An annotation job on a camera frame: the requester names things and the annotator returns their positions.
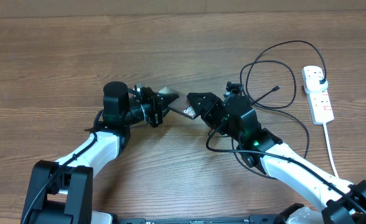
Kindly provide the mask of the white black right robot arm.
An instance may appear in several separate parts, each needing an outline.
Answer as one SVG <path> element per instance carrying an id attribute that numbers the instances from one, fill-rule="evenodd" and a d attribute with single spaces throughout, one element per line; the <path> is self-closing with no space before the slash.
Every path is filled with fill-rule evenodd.
<path id="1" fill-rule="evenodd" d="M 215 133 L 226 134 L 238 143 L 232 153 L 241 154 L 249 167 L 282 181 L 316 208 L 295 205 L 279 216 L 279 222 L 366 223 L 366 180 L 353 184 L 296 154 L 282 139 L 262 128 L 248 98 L 231 94 L 221 100 L 213 93 L 189 93 L 187 99 Z"/>

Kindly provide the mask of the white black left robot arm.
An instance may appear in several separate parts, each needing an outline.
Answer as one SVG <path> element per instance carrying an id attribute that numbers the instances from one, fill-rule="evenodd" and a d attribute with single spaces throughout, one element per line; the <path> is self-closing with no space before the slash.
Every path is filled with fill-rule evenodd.
<path id="1" fill-rule="evenodd" d="M 56 161 L 40 160 L 32 168 L 22 223 L 117 223 L 116 215 L 93 210 L 93 179 L 127 146 L 131 126 L 162 124 L 178 92 L 164 87 L 128 88 L 123 82 L 103 87 L 103 109 L 87 131 L 88 139 Z"/>

